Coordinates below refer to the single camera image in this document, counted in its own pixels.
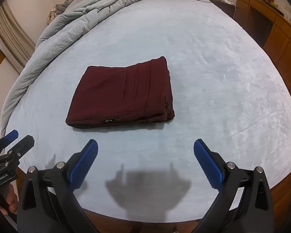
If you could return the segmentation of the person's left hand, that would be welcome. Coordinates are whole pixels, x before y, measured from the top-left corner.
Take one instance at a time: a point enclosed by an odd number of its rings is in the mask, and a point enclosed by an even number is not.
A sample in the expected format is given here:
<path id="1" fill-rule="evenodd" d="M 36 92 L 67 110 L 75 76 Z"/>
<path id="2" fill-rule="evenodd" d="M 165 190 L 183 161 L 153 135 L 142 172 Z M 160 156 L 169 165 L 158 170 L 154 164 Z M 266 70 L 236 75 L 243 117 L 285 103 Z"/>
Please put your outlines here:
<path id="1" fill-rule="evenodd" d="M 18 212 L 18 197 L 13 185 L 9 183 L 8 185 L 1 187 L 0 193 L 8 204 L 8 211 L 16 215 Z"/>

